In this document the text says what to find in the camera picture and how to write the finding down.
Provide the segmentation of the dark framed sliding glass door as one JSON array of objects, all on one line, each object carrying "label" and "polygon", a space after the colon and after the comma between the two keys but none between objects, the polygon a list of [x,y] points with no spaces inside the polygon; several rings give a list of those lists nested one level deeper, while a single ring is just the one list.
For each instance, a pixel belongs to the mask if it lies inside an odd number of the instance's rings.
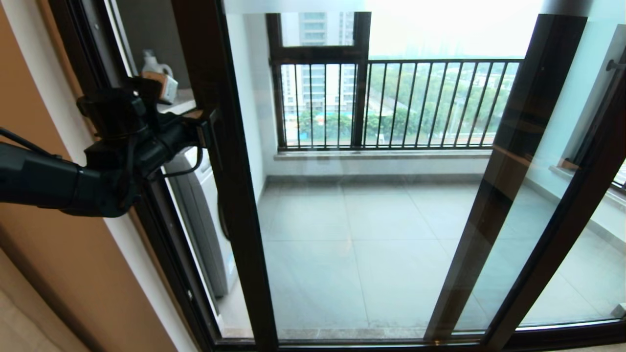
[{"label": "dark framed sliding glass door", "polygon": [[488,159],[275,161],[269,13],[371,14],[368,60],[525,60],[540,14],[623,0],[172,0],[199,109],[218,96],[221,223],[262,352],[541,351],[626,342],[623,319],[425,337]]}]

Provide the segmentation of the white shelf board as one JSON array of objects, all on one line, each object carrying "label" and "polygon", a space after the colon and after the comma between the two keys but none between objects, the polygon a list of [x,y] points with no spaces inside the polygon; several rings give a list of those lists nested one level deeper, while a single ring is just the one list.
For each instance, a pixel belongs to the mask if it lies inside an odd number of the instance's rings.
[{"label": "white shelf board", "polygon": [[194,92],[190,88],[178,89],[174,102],[171,104],[159,103],[157,109],[159,113],[184,114],[196,108]]}]

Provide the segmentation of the white laundry detergent bottle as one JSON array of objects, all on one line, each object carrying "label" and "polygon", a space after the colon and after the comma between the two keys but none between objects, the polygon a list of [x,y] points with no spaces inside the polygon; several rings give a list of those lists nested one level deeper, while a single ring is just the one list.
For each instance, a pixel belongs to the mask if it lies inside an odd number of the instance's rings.
[{"label": "white laundry detergent bottle", "polygon": [[174,78],[172,69],[165,63],[159,63],[154,52],[150,49],[143,50],[143,68],[141,78],[153,80],[161,84],[159,90],[159,102],[172,105],[177,97],[179,83]]}]

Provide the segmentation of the silver front-load washing machine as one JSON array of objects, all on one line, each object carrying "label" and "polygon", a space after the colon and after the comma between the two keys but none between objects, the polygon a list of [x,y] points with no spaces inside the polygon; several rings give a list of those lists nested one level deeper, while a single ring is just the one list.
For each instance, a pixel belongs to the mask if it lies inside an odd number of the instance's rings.
[{"label": "silver front-load washing machine", "polygon": [[223,299],[231,293],[238,273],[232,245],[222,227],[217,185],[206,150],[201,164],[190,171],[197,164],[199,151],[198,147],[184,149],[166,163],[165,171],[176,174],[169,181],[202,274],[213,296]]}]

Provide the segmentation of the dark brown cabinet panel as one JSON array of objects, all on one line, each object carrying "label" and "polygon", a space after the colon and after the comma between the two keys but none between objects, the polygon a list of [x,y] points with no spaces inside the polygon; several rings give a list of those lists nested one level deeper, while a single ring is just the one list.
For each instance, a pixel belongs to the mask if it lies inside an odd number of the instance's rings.
[{"label": "dark brown cabinet panel", "polygon": [[170,67],[180,89],[190,89],[190,78],[171,0],[114,1],[135,73],[139,74],[143,69],[144,51],[150,50],[158,63]]}]

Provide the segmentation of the long grey stone window sill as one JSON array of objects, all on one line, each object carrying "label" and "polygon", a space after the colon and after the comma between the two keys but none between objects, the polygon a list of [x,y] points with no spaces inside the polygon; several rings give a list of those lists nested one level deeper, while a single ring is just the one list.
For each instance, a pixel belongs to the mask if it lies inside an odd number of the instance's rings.
[{"label": "long grey stone window sill", "polygon": [[488,159],[492,149],[442,150],[293,150],[278,152],[275,161],[313,160],[414,160],[414,159]]}]

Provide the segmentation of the black metal balcony railing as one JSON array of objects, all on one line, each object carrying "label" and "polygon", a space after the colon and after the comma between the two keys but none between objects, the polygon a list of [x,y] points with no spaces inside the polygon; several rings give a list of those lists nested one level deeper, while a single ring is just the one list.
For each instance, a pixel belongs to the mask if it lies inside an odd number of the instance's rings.
[{"label": "black metal balcony railing", "polygon": [[364,146],[492,149],[523,61],[369,60]]}]

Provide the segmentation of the brown framed glass door panel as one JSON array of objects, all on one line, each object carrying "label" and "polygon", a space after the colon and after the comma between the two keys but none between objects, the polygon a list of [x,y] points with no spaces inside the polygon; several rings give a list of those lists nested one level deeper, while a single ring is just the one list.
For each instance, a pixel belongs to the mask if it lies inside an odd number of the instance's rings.
[{"label": "brown framed glass door panel", "polygon": [[[577,169],[565,160],[626,47],[616,16],[540,14],[425,337],[478,339],[626,316],[623,79]],[[575,172],[571,181],[554,165]]]}]

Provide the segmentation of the small stone window sill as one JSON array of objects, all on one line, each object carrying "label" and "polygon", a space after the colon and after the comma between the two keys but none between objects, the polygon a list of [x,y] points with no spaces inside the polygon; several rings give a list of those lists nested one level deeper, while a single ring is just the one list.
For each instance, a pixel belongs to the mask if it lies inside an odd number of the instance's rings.
[{"label": "small stone window sill", "polygon": [[[559,178],[568,181],[571,181],[575,174],[575,172],[573,172],[572,170],[562,169],[554,165],[550,165],[548,169],[550,170],[550,172],[552,172],[552,174],[555,174]],[[610,202],[612,202],[613,205],[615,205],[616,207],[626,209],[626,194],[620,192],[617,187],[615,187],[615,185],[610,185],[604,196],[610,199]]]}]

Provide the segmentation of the dark window frame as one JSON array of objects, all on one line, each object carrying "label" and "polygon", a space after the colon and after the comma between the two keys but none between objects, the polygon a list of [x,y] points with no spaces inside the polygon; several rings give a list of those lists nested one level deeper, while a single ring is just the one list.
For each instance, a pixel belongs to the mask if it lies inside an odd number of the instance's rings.
[{"label": "dark window frame", "polygon": [[371,14],[265,15],[277,151],[364,146]]}]

